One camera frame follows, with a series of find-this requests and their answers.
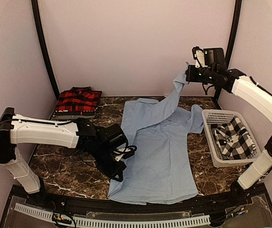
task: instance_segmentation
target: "red and black plaid shirt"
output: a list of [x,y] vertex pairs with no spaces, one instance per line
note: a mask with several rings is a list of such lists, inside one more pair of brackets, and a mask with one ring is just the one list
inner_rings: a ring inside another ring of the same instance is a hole
[[55,111],[92,112],[98,106],[102,91],[93,91],[91,87],[72,87],[63,91],[56,103]]

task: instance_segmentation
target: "white backdrop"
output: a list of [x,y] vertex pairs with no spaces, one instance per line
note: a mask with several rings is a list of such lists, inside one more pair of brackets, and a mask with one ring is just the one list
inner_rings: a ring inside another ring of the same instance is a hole
[[[191,49],[226,49],[235,0],[40,0],[59,90],[168,95]],[[191,84],[183,95],[204,95]]]

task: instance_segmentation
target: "plaid shirt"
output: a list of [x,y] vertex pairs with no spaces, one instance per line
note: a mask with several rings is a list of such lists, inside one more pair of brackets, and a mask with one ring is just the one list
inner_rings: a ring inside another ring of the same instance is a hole
[[93,91],[91,87],[72,87],[63,91],[56,103],[56,112],[93,112],[98,107],[102,91]]
[[246,159],[256,146],[241,120],[235,116],[228,124],[212,124],[220,152],[229,160]]

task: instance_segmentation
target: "white plastic basket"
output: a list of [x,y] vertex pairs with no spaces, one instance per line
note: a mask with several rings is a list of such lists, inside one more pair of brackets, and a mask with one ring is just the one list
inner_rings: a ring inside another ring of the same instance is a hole
[[[256,160],[261,151],[257,145],[253,133],[251,132],[251,129],[249,128],[248,124],[246,123],[245,119],[240,113],[225,110],[207,109],[202,111],[202,116],[204,121],[204,131],[206,133],[207,143],[210,148],[213,165],[215,167],[243,166]],[[253,139],[257,149],[255,152],[252,153],[252,155],[249,158],[240,160],[224,160],[225,157],[220,152],[219,147],[215,141],[215,137],[213,136],[211,124],[227,124],[232,120],[234,116],[237,116],[244,124],[248,133]]]

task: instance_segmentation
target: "marble tabletop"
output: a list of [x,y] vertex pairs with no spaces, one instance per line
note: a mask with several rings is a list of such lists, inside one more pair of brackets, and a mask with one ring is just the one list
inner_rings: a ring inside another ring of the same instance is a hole
[[[124,103],[136,99],[138,97],[101,98],[96,117],[92,119],[93,123],[103,127],[120,124]],[[187,110],[194,104],[203,109],[216,109],[210,97],[181,97],[179,101],[179,106]],[[201,134],[188,135],[188,156],[200,195],[229,191],[230,184],[245,170],[245,167],[215,168],[209,153],[204,131]],[[106,200],[109,178],[81,161],[80,156],[88,164],[94,165],[92,156],[84,155],[81,150],[40,144],[29,165],[44,180],[48,192]]]

